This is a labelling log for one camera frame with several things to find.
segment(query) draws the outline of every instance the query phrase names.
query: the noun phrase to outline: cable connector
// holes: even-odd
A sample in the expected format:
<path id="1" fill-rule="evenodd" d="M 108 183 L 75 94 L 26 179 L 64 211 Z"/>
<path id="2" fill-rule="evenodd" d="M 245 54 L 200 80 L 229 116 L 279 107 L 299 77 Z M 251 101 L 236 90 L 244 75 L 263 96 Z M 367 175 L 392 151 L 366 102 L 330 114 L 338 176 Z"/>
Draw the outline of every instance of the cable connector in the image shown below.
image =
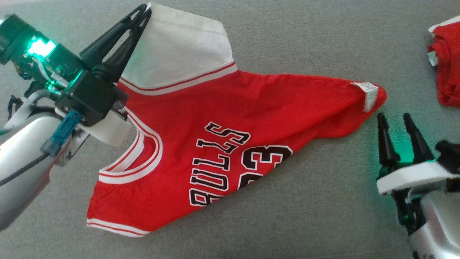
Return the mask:
<path id="1" fill-rule="evenodd" d="M 49 154 L 50 157 L 56 157 L 61 151 L 62 145 L 69 139 L 82 119 L 81 113 L 75 110 L 69 111 L 50 139 L 41 146 L 40 151 Z"/>

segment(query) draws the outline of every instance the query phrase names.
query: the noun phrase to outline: folded red garment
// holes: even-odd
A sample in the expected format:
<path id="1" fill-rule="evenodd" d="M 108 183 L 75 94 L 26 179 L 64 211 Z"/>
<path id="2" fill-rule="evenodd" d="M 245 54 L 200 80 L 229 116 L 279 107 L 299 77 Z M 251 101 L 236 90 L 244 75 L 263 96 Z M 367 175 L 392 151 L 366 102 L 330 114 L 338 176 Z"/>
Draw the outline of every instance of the folded red garment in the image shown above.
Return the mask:
<path id="1" fill-rule="evenodd" d="M 438 58 L 437 88 L 442 105 L 460 107 L 460 22 L 436 27 L 428 52 Z"/>

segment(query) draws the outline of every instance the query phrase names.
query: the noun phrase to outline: basketball jersey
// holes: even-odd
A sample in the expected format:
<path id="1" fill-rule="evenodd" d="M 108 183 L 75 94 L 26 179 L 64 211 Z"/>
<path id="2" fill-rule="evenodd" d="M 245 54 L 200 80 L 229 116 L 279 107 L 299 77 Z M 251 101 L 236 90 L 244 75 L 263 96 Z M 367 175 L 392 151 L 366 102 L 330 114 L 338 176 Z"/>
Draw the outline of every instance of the basketball jersey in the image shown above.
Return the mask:
<path id="1" fill-rule="evenodd" d="M 137 136 L 100 170 L 90 227 L 142 237 L 256 181 L 314 138 L 351 134 L 386 99 L 367 82 L 241 71 L 220 22 L 151 8 L 118 83 Z"/>

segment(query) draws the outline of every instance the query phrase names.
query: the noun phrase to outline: green light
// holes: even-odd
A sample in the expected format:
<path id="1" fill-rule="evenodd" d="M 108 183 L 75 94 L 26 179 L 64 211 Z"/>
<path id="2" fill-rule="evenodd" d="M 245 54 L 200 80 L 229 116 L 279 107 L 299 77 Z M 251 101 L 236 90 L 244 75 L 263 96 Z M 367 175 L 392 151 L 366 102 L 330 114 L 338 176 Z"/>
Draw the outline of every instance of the green light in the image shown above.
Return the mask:
<path id="1" fill-rule="evenodd" d="M 54 50 L 56 44 L 52 41 L 44 43 L 42 39 L 36 39 L 29 44 L 27 54 L 46 57 Z"/>

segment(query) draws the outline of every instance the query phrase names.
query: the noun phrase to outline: robotic arm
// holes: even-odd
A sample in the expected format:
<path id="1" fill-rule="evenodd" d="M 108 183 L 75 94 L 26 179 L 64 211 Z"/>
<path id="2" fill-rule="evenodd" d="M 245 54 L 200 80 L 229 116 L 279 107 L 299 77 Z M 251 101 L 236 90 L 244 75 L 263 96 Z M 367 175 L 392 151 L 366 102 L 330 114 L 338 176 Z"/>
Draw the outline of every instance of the robotic arm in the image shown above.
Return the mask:
<path id="1" fill-rule="evenodd" d="M 11 61 L 24 80 L 33 79 L 22 98 L 10 100 L 10 112 L 13 102 L 17 111 L 0 131 L 0 231 L 49 183 L 51 168 L 64 166 L 90 134 L 110 143 L 101 129 L 122 129 L 112 130 L 112 139 L 126 132 L 122 109 L 128 96 L 115 83 L 150 16 L 149 6 L 138 6 L 79 57 L 17 15 L 0 21 L 0 64 Z M 103 61 L 127 31 L 128 38 Z M 38 106 L 43 98 L 54 105 Z"/>
<path id="2" fill-rule="evenodd" d="M 379 160 L 377 188 L 390 195 L 397 221 L 405 227 L 414 259 L 460 259 L 460 145 L 436 144 L 434 159 L 409 114 L 404 114 L 414 160 L 402 163 L 395 152 L 385 116 L 378 115 Z"/>

